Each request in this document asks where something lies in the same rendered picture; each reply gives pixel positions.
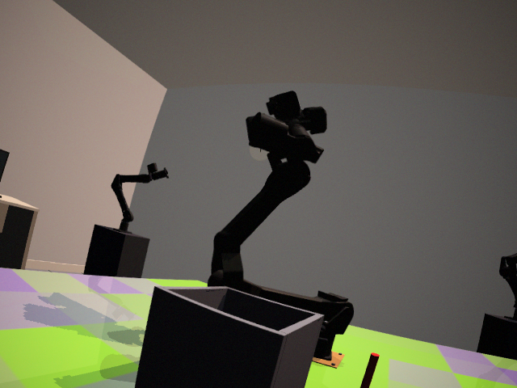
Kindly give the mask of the dark red peg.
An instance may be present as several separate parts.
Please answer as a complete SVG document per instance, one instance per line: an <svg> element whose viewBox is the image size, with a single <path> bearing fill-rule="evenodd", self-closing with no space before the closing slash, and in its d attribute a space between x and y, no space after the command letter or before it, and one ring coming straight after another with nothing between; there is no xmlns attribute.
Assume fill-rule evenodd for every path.
<svg viewBox="0 0 517 388"><path fill-rule="evenodd" d="M372 376L376 370L376 364L378 360L379 355L377 353L372 352L360 388L369 388L372 382Z"/></svg>

